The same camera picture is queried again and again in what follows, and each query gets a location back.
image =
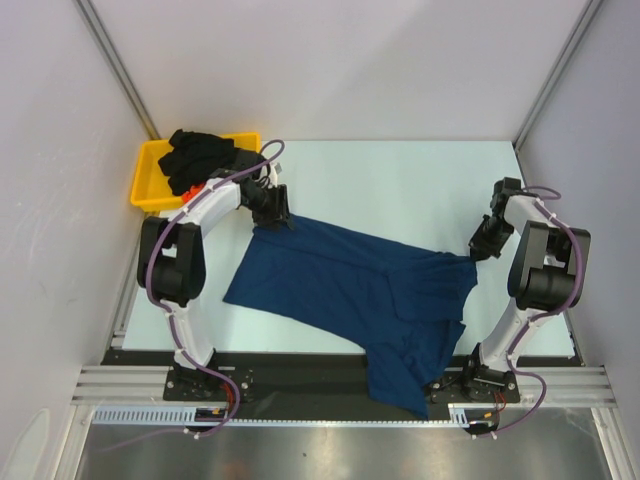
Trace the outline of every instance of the yellow bin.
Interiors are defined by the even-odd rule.
[[[259,133],[233,133],[220,136],[232,138],[236,147],[254,152],[260,150]],[[132,205],[140,207],[145,212],[173,210],[184,205],[180,197],[173,196],[167,182],[168,177],[162,173],[158,166],[158,160],[171,150],[173,147],[169,145],[169,140],[151,140],[142,144],[131,189]]]

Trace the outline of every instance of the blue t-shirt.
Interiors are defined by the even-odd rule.
[[[411,247],[295,216],[255,228],[224,298],[327,330],[367,354],[369,395],[427,417],[422,387],[440,377],[476,285],[469,257]]]

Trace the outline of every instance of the white table surface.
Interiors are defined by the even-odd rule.
[[[467,243],[489,213],[493,184],[520,178],[509,142],[287,142],[280,157],[291,211],[429,250],[468,254]],[[251,240],[251,213],[228,214],[206,237],[207,282],[201,294],[218,351],[361,353],[331,333],[290,318],[222,302]],[[466,330],[456,353],[467,354],[493,329],[507,305],[507,274],[519,237],[500,259],[478,264],[478,285],[464,308]],[[139,289],[124,349],[172,350],[163,313]],[[563,317],[541,329],[529,355],[573,356]]]

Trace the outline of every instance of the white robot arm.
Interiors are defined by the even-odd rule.
[[[292,228],[287,190],[285,185],[278,185],[278,170],[278,165],[265,166],[237,181],[225,180],[237,173],[232,169],[217,172],[216,178],[210,178],[196,196],[168,218],[150,216],[143,223],[137,277],[144,288],[148,288],[152,252],[163,231],[172,225],[162,249],[175,247],[175,254],[165,255],[160,249],[154,259],[151,285],[152,298],[162,301],[174,340],[181,343],[174,356],[180,367],[193,370],[194,363],[208,365],[215,351],[206,334],[206,316],[199,300],[206,279],[203,238],[222,217],[240,206],[253,212],[256,225],[277,228],[284,224]]]
[[[466,400],[478,402],[492,401],[508,385],[513,390],[513,369],[527,344],[553,315],[579,301],[591,242],[589,232],[559,222],[517,179],[494,185],[491,209],[469,242],[472,259],[500,256],[514,231],[521,238],[507,280],[507,308],[456,382]]]

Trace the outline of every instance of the white wall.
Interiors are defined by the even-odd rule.
[[[639,25],[637,1],[605,3],[521,159],[593,235],[575,328],[589,362],[606,366],[640,456]]]
[[[145,137],[73,2],[0,11],[0,471],[49,408],[44,478],[138,234],[127,198]]]
[[[585,0],[95,3],[164,136],[511,140]]]

